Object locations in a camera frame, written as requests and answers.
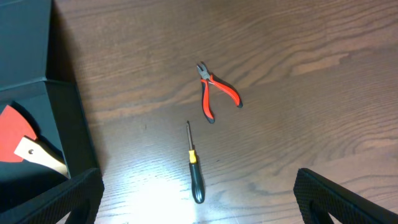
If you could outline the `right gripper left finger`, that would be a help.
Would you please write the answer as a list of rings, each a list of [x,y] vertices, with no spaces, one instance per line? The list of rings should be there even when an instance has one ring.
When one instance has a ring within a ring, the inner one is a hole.
[[[1,214],[1,223],[94,223],[104,192],[101,171],[90,168]]]

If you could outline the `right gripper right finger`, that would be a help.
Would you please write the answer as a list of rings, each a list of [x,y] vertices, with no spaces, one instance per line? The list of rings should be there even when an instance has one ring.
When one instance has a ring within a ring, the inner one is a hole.
[[[356,193],[308,169],[297,172],[294,195],[303,221],[388,224],[397,223],[397,214],[366,200]]]

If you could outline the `orange scraper wooden handle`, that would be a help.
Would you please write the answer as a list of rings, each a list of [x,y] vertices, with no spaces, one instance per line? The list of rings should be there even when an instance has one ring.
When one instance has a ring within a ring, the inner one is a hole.
[[[10,105],[1,112],[1,161],[28,161],[70,177],[63,159],[39,140],[25,117]]]

